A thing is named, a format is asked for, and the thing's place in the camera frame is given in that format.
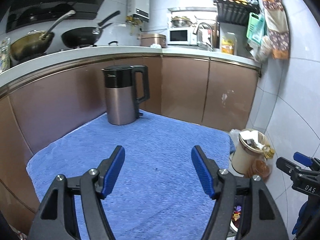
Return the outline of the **beige trash bin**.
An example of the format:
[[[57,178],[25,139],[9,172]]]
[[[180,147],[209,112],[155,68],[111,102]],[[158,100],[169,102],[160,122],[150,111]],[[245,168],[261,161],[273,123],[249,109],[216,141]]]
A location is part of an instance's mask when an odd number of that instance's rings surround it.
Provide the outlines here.
[[[255,129],[243,129],[238,133],[238,144],[232,157],[232,167],[239,174],[246,174],[253,161],[265,157],[271,149],[263,133]]]

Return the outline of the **chrome kitchen faucet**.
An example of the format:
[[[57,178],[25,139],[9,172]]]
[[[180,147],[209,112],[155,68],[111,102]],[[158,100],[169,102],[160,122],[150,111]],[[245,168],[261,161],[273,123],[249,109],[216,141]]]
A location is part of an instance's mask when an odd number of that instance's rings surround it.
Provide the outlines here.
[[[197,46],[208,51],[214,50],[213,30],[210,24],[202,22],[196,28]]]

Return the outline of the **amber oil bottle on floor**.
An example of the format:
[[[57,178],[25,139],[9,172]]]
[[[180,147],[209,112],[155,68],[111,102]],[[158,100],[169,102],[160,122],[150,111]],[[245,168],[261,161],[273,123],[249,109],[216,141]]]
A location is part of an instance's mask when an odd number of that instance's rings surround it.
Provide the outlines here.
[[[254,175],[258,175],[263,181],[267,180],[272,172],[274,154],[274,149],[270,148],[269,151],[257,157],[246,172],[245,177],[252,178]]]

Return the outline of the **blue towel mat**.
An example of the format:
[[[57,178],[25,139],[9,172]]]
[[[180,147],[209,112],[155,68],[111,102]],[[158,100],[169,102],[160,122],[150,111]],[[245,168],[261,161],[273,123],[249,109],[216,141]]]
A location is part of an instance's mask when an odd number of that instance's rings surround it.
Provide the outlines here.
[[[112,193],[102,202],[116,239],[200,239],[214,201],[203,191],[191,150],[199,145],[220,168],[227,168],[235,147],[217,129],[149,112],[115,126],[101,115],[28,161],[37,197],[44,197],[58,174],[80,176],[118,145],[125,149],[125,161]]]

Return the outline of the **steel black electric kettle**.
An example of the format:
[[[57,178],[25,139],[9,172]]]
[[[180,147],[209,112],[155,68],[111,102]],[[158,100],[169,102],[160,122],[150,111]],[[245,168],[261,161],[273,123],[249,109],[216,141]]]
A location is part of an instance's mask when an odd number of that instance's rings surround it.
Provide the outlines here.
[[[128,125],[142,116],[139,105],[150,98],[149,70],[145,65],[116,65],[103,68],[108,122]],[[142,75],[143,96],[137,95],[136,74]]]

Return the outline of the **patterned hanging apron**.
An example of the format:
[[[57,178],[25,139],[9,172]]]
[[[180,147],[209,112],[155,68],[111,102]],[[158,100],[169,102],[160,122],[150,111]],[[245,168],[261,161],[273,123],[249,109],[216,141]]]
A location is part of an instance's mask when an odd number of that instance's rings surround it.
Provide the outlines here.
[[[288,60],[290,32],[283,4],[281,0],[262,0],[262,2],[272,56],[274,59]]]

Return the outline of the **yellow detergent bag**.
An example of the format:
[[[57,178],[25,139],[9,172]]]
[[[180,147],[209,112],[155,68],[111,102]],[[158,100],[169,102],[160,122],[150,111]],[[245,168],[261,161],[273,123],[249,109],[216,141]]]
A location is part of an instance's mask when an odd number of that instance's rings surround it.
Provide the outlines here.
[[[225,54],[236,55],[237,39],[235,33],[224,33],[220,38],[220,51]]]

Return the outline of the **green cutting board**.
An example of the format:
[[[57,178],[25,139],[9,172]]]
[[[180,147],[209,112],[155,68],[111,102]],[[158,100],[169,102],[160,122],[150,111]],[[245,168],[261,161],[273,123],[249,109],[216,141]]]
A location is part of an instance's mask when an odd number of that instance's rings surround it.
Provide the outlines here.
[[[261,44],[265,30],[265,18],[263,14],[249,13],[246,37],[248,40]]]

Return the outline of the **black frying pan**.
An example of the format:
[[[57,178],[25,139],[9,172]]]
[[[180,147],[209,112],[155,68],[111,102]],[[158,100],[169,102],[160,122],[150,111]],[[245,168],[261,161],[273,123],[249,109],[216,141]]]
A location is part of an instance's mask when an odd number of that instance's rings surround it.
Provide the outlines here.
[[[105,28],[109,27],[112,23],[109,20],[120,15],[120,10],[117,10],[107,16],[104,20],[98,23],[96,27],[79,27],[68,30],[61,35],[63,44],[68,48],[82,48],[87,46],[94,46],[100,39]]]

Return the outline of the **brown rice cooker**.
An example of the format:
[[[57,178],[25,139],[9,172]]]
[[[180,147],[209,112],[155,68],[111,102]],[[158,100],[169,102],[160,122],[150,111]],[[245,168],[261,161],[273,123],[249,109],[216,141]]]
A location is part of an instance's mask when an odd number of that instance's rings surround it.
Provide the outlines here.
[[[167,48],[167,37],[163,34],[142,34],[140,36],[140,46],[150,47],[153,44],[159,45],[161,48]]]

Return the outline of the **white microwave oven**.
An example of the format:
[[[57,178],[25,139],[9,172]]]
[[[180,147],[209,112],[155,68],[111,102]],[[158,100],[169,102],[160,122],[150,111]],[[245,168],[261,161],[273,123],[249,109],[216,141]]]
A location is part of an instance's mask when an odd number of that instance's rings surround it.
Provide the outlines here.
[[[169,28],[167,34],[168,45],[196,46],[197,36],[194,27]]]

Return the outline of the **white gas water heater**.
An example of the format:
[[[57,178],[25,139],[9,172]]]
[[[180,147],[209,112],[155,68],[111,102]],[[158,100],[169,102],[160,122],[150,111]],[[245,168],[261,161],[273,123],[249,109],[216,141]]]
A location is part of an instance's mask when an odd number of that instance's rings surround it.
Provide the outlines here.
[[[150,0],[127,0],[127,16],[149,22]]]

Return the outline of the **black wall dish rack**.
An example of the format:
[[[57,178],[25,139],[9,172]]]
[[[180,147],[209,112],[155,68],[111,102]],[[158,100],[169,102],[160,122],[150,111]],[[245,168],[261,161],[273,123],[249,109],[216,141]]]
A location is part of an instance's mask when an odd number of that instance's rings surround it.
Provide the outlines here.
[[[217,6],[218,21],[245,26],[249,14],[260,14],[258,0],[213,0]]]

